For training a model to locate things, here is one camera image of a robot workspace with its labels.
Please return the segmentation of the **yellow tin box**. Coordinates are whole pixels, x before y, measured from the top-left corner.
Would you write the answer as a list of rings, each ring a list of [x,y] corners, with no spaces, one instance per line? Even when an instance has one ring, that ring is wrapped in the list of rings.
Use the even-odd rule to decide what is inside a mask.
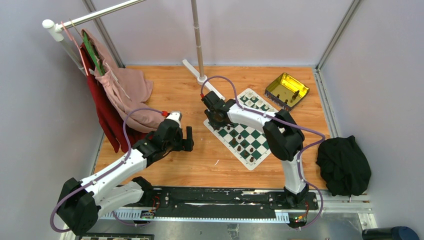
[[[265,88],[264,95],[281,109],[290,112],[309,91],[309,87],[284,72]]]

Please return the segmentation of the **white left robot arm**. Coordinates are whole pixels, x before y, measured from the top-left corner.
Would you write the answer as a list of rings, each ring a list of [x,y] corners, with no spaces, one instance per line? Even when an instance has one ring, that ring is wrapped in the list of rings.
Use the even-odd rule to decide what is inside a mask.
[[[58,215],[75,235],[90,230],[99,218],[123,206],[138,203],[151,207],[155,202],[154,188],[143,177],[129,183],[121,182],[163,159],[170,152],[191,152],[193,129],[183,134],[178,118],[168,116],[157,130],[133,144],[121,158],[103,170],[82,180],[70,178],[62,187],[53,214]]]

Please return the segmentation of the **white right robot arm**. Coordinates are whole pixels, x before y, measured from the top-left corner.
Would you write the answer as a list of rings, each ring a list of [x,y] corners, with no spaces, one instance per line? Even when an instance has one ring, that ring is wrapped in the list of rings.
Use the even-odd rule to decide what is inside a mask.
[[[285,182],[286,204],[298,209],[306,201],[309,187],[304,180],[302,158],[305,136],[286,110],[266,112],[240,104],[235,99],[224,101],[214,91],[201,95],[205,114],[214,129],[233,124],[245,125],[265,135],[271,153],[281,161]]]

